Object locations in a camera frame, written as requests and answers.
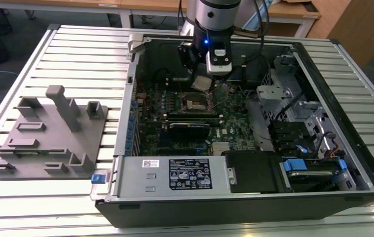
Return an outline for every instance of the barcode sticker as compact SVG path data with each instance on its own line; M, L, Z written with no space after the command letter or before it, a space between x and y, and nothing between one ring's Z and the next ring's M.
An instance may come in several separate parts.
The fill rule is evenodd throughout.
M116 7L116 4L97 4L99 6Z
M158 159L144 159L141 163L143 168L159 168L159 160Z

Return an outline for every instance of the metal slotted table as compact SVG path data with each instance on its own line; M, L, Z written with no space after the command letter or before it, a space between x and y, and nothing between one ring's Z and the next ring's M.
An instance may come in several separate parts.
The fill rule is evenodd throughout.
M47 31L0 105L0 146L19 117L13 107L20 97L37 96L41 103L52 103L45 89L60 84L67 88L64 95L76 98L79 105L95 99L109 107L96 170L111 168L129 63L127 42L133 32L176 34L81 26L56 26ZM374 156L374 86L342 46L324 39L268 38L302 42ZM116 229L93 206L91 188L89 180L0 181L0 235L374 236L374 205L311 221Z

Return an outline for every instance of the blue latch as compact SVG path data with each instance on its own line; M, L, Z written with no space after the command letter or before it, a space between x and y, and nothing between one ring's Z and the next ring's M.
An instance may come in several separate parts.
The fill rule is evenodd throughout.
M92 184L104 184L105 183L105 174L93 174L91 178Z
M131 147L132 147L132 143L131 142L125 142L125 150L129 150Z
M302 146L296 145L298 149L300 150L302 153L308 153L308 150L303 148Z
M127 125L127 127L128 127L128 131L132 131L135 128L135 126L131 123Z
M132 100L131 105L132 105L132 109L137 108L137 102L135 100Z
M303 159L287 159L283 162L286 171L307 170L306 162Z
M340 169L342 170L344 170L344 169L347 169L347 165L346 165L346 162L344 162L344 160L339 160L339 166L340 166Z
M132 133L127 133L127 140L131 140L133 137L133 134Z

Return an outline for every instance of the power supply label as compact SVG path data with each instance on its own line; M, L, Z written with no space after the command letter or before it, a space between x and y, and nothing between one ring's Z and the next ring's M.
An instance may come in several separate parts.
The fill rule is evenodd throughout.
M170 160L170 189L212 189L208 159Z

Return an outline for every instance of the motherboard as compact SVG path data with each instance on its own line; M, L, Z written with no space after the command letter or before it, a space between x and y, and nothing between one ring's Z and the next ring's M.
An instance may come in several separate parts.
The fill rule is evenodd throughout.
M214 156L255 150L244 106L250 94L220 81L207 91L140 82L140 155Z

